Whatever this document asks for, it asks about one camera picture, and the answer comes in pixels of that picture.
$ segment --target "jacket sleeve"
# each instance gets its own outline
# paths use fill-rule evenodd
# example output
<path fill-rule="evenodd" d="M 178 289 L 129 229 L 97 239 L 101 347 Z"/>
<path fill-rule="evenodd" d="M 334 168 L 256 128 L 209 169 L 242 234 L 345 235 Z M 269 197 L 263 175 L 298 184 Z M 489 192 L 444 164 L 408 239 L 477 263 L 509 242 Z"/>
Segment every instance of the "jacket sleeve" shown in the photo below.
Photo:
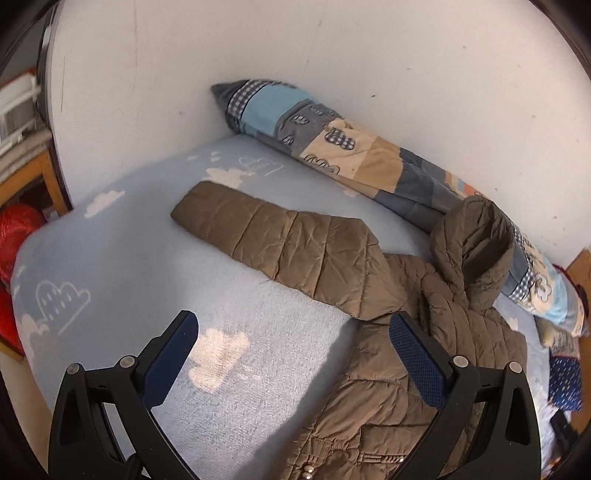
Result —
<path fill-rule="evenodd" d="M 359 219 L 287 210 L 202 181 L 172 218 L 234 260 L 361 320 L 395 312 L 405 291 Z"/>

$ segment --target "silver screw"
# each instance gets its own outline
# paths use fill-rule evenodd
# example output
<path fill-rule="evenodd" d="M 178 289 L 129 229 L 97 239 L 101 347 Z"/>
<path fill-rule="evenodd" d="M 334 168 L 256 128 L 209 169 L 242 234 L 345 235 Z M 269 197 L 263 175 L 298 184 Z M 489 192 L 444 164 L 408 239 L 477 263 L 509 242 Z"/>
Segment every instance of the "silver screw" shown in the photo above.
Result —
<path fill-rule="evenodd" d="M 512 372 L 516 373 L 516 374 L 520 374 L 523 371 L 523 368 L 521 368 L 521 365 L 517 362 L 511 362 L 509 364 L 509 370 L 511 370 Z"/>
<path fill-rule="evenodd" d="M 68 368 L 66 368 L 66 373 L 68 373 L 69 375 L 74 375 L 74 374 L 78 373 L 79 369 L 80 369 L 80 365 L 71 364 L 71 365 L 68 365 Z"/>
<path fill-rule="evenodd" d="M 134 363 L 135 363 L 135 358 L 132 357 L 131 355 L 127 355 L 127 356 L 123 357 L 121 360 L 119 360 L 119 365 L 121 365 L 123 368 L 132 367 Z"/>
<path fill-rule="evenodd" d="M 453 364 L 456 367 L 466 368 L 468 366 L 468 359 L 465 356 L 456 355 L 453 358 Z"/>

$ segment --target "red plastic bag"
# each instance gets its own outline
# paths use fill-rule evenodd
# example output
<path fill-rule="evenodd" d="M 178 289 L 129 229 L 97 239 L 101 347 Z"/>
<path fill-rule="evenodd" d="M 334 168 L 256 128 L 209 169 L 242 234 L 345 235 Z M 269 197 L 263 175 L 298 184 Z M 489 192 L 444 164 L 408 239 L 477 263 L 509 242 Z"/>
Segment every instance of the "red plastic bag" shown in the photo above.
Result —
<path fill-rule="evenodd" d="M 25 354 L 18 338 L 17 323 L 12 311 L 12 298 L 2 287 L 0 287 L 0 338 L 0 341 L 8 344 L 13 350 L 21 355 Z"/>
<path fill-rule="evenodd" d="M 29 235 L 45 225 L 45 217 L 33 207 L 17 203 L 0 214 L 0 278 L 10 282 L 18 249 Z"/>

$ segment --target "brown puffer jacket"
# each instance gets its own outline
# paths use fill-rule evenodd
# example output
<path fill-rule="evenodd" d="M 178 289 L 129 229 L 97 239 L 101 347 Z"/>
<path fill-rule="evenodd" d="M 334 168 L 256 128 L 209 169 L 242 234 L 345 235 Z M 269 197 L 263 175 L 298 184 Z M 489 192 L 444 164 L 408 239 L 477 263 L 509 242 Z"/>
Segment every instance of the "brown puffer jacket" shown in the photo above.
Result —
<path fill-rule="evenodd" d="M 389 342 L 392 312 L 406 310 L 449 354 L 477 366 L 526 364 L 525 339 L 492 308 L 514 241 L 509 221 L 487 199 L 469 197 L 436 226 L 434 265 L 384 254 L 359 219 L 286 210 L 206 181 L 171 215 L 233 259 L 363 320 L 345 374 L 273 479 L 312 471 L 314 480 L 384 480 L 423 435 L 435 410 Z M 446 471 L 461 462 L 480 413 L 475 406 Z"/>

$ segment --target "mattress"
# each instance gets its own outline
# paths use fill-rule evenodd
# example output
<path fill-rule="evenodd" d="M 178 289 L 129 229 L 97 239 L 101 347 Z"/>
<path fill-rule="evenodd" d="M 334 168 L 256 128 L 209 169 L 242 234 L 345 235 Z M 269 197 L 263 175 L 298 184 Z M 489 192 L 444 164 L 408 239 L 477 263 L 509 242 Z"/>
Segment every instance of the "mattress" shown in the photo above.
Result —
<path fill-rule="evenodd" d="M 386 252 L 428 259 L 428 236 L 373 200 L 235 136 L 115 182 L 21 248 L 11 284 L 14 311 L 50 408 L 69 364 L 103 368 L 137 355 L 180 310 L 191 310 L 199 340 L 164 404 L 152 412 L 199 477 L 254 480 L 265 476 L 268 459 L 328 393 L 358 324 L 176 225 L 172 208 L 201 180 L 290 209 L 361 218 Z M 531 316 L 503 297 L 497 302 L 528 338 L 528 380 L 544 448 L 551 449 L 543 415 L 547 351 L 531 331 Z M 108 413 L 130 455 L 115 409 Z"/>

